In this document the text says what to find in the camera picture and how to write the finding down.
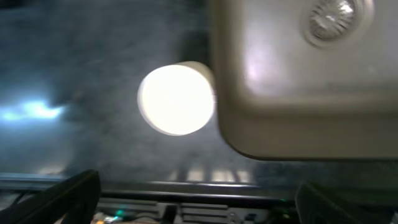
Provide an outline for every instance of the sink basin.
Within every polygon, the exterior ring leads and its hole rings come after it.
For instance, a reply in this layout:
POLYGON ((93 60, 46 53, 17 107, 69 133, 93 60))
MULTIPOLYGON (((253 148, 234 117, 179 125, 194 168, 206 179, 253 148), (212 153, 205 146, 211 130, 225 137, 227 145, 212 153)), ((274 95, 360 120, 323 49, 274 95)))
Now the sink basin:
POLYGON ((331 2, 210 1, 220 130, 241 154, 398 157, 398 2, 331 2))

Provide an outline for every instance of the drain strainer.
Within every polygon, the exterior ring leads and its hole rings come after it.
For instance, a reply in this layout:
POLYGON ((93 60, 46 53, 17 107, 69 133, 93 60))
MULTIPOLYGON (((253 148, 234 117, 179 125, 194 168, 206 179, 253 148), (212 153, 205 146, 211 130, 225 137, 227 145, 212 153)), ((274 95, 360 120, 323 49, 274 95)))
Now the drain strainer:
POLYGON ((320 40, 336 40, 354 27, 356 16, 352 0, 319 0, 310 14, 310 32, 320 40))
POLYGON ((372 18, 372 0, 315 0, 303 20, 304 34, 312 44, 328 47, 363 35, 372 18))

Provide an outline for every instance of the metal sink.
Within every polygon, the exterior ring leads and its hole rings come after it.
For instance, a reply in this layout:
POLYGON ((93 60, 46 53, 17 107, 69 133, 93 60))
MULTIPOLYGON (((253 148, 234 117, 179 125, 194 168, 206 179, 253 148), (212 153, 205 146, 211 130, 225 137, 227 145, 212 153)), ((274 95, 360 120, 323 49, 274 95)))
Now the metal sink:
POLYGON ((223 137, 257 159, 398 157, 398 1, 210 1, 223 137))

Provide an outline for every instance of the black table surface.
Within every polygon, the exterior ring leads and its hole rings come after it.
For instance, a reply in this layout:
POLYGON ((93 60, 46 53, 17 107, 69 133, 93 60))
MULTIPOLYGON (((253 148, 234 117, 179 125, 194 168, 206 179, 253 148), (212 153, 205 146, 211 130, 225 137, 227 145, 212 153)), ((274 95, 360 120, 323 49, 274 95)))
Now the black table surface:
POLYGON ((294 191, 303 180, 398 188, 394 161, 246 158, 223 141, 216 114, 186 136, 152 129, 137 107, 140 82, 164 65, 210 65, 209 24, 202 0, 31 0, 0 10, 0 172, 68 177, 96 169, 105 188, 186 183, 237 194, 243 185, 294 191), (63 113, 9 116, 29 102, 63 113))

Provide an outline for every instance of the dark countertop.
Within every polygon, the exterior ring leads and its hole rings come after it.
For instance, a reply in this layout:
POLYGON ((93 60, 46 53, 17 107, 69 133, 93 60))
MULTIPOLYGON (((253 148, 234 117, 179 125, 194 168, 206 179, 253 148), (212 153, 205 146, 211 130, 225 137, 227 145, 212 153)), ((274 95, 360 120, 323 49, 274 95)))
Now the dark countertop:
POLYGON ((180 182, 294 191, 305 179, 337 189, 398 188, 394 161, 248 159, 223 141, 216 116, 186 136, 153 130, 137 107, 139 84, 164 65, 209 65, 206 13, 202 0, 35 0, 0 11, 0 172, 96 169, 105 188, 180 182), (63 113, 6 114, 28 102, 63 113))

